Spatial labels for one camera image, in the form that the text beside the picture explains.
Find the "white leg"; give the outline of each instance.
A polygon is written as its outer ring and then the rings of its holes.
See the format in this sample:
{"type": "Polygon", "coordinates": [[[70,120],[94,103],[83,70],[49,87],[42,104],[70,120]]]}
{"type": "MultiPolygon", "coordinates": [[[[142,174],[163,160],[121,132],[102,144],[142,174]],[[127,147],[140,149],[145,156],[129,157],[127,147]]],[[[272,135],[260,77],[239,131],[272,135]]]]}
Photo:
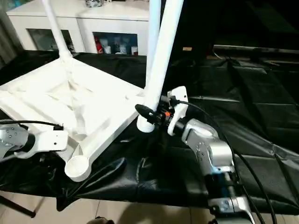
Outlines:
{"type": "MultiPolygon", "coordinates": [[[[162,18],[157,48],[150,72],[149,84],[145,92],[144,105],[156,111],[178,28],[184,0],[167,0],[162,18]]],[[[152,132],[154,126],[139,115],[137,127],[142,132],[152,132]]]]}
{"type": "Polygon", "coordinates": [[[150,80],[150,71],[155,56],[157,47],[159,31],[160,31],[160,17],[161,17],[161,0],[151,0],[149,2],[149,40],[148,53],[146,61],[146,83],[148,86],[150,80]]]}
{"type": "Polygon", "coordinates": [[[60,28],[58,27],[57,20],[49,0],[43,0],[43,7],[45,8],[47,17],[50,21],[51,30],[59,49],[59,56],[61,58],[72,57],[70,51],[66,47],[64,37],[62,35],[60,28]]]}

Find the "black stand leg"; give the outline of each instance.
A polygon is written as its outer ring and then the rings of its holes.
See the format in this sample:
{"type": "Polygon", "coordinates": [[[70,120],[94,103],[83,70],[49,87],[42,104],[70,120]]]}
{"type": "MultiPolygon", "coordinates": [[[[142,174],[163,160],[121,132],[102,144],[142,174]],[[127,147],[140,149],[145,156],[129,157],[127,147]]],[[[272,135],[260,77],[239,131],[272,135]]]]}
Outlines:
{"type": "Polygon", "coordinates": [[[3,204],[13,210],[16,210],[16,211],[19,211],[27,216],[30,216],[31,218],[34,218],[36,216],[36,213],[34,211],[30,211],[8,199],[6,199],[5,197],[3,196],[0,196],[0,204],[3,204]]]}

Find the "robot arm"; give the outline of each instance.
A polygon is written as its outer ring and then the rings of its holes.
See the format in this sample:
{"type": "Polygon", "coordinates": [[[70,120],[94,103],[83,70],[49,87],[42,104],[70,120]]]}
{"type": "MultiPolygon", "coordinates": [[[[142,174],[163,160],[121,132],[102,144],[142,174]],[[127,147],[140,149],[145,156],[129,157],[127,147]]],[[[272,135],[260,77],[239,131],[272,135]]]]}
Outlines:
{"type": "Polygon", "coordinates": [[[250,206],[237,180],[229,145],[217,131],[196,119],[186,120],[187,105],[171,105],[171,99],[187,101],[185,87],[178,87],[161,100],[169,104],[157,112],[143,105],[136,110],[149,123],[165,126],[170,135],[178,135],[196,156],[208,191],[208,206],[215,219],[211,224],[254,224],[250,206]]]}

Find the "table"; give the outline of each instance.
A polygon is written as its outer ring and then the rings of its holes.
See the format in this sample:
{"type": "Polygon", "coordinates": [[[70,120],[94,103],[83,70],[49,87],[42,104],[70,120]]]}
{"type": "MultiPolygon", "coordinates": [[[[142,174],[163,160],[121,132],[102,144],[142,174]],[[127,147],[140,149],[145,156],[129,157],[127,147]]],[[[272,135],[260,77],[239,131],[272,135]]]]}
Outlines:
{"type": "MultiPolygon", "coordinates": [[[[57,57],[56,52],[25,51],[0,70],[0,85],[57,57]]],[[[143,56],[79,53],[74,57],[144,87],[143,56]]],[[[170,64],[163,92],[185,85],[189,101],[214,117],[232,147],[251,164],[275,211],[297,215],[298,81],[298,67],[232,60],[194,65],[185,61],[170,64]],[[219,100],[196,99],[198,96],[219,100]]],[[[187,115],[210,122],[191,108],[187,115]]],[[[0,111],[0,119],[5,118],[0,111]]],[[[191,150],[165,132],[141,133],[135,122],[93,163],[85,181],[71,181],[64,174],[64,162],[55,154],[36,154],[0,164],[0,190],[56,197],[58,211],[79,198],[205,207],[207,191],[191,150]]],[[[250,172],[238,158],[237,163],[242,182],[260,212],[268,212],[250,172]]]]}

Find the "white cabinet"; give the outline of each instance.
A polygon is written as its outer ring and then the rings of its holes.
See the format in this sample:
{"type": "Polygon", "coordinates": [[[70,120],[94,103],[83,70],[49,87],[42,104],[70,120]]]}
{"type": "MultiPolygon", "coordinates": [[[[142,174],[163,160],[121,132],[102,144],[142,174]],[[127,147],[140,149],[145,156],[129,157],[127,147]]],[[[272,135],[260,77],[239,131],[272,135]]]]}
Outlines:
{"type": "MultiPolygon", "coordinates": [[[[138,48],[139,55],[147,54],[148,2],[114,1],[97,8],[87,8],[85,0],[51,0],[51,3],[67,45],[73,46],[75,52],[97,53],[96,41],[101,39],[105,44],[108,42],[111,53],[118,52],[117,45],[123,44],[127,54],[132,53],[132,47],[138,48]]],[[[55,49],[41,0],[29,2],[7,14],[24,49],[55,49]]]]}

